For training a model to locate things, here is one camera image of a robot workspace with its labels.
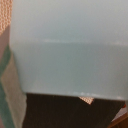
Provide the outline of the foam-padded gripper finger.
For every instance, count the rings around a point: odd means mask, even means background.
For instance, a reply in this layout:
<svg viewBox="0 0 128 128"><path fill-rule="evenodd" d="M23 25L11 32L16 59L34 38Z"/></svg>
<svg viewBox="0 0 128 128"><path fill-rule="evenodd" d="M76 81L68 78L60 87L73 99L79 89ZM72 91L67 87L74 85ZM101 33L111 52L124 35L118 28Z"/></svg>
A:
<svg viewBox="0 0 128 128"><path fill-rule="evenodd" d="M4 128L22 128L26 114L26 95L19 84L7 27L0 35L0 117Z"/></svg>

